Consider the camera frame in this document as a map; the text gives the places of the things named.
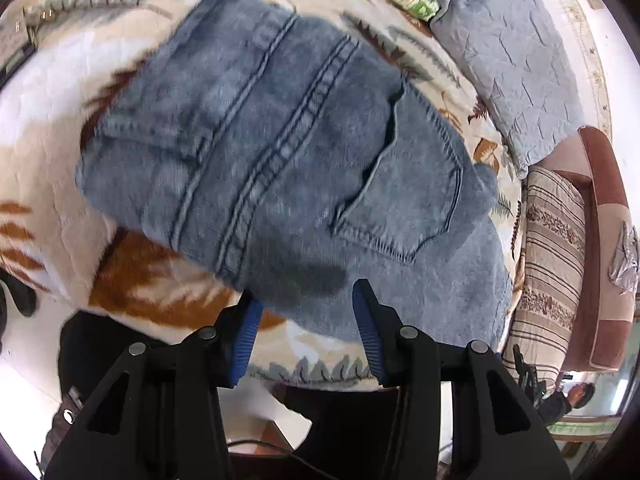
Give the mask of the grey-blue denim pants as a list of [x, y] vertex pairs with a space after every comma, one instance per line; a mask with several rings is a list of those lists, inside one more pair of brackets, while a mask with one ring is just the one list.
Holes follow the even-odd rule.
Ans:
[[201, 0], [81, 149], [88, 202], [311, 332], [358, 335], [352, 286], [448, 344], [511, 297], [490, 167], [408, 79], [321, 18]]

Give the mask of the beige brown striped cushion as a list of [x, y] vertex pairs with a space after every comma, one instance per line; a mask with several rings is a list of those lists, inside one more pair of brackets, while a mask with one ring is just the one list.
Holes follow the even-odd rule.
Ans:
[[513, 348], [536, 368], [552, 392], [561, 373], [574, 327], [585, 272], [584, 199], [569, 180], [535, 167], [526, 180], [522, 279], [516, 285], [503, 363], [514, 378]]

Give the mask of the brown pink headboard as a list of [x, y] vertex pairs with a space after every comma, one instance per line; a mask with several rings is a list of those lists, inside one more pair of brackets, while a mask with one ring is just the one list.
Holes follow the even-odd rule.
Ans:
[[608, 277], [620, 228], [631, 222], [612, 144], [602, 131], [585, 126], [558, 144], [538, 166], [570, 182], [585, 203], [585, 273], [562, 369], [618, 370], [632, 329], [636, 296]]

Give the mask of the smartphone with patterned case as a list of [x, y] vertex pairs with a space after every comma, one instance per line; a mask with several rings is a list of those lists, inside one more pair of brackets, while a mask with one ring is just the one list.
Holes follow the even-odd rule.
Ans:
[[37, 51], [36, 26], [24, 9], [1, 19], [0, 86], [4, 88]]

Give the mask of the cream leaf-print fleece blanket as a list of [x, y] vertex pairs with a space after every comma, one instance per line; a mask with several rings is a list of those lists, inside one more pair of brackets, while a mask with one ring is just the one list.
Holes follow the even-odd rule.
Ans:
[[[238, 293], [138, 233], [116, 228], [77, 191], [81, 128], [94, 99], [155, 49], [201, 0], [12, 0], [3, 23], [40, 21], [35, 55], [1, 92], [1, 266], [62, 304], [175, 342]], [[424, 21], [393, 0], [266, 0], [318, 15], [385, 51], [498, 177], [491, 211], [506, 273], [519, 278], [522, 192], [472, 84]]]

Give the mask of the grey quilted pillow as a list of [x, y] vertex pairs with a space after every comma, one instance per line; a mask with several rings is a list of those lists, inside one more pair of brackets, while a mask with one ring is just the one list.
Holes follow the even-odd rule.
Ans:
[[525, 178], [584, 122], [561, 35], [542, 0], [437, 1], [430, 29], [474, 86]]

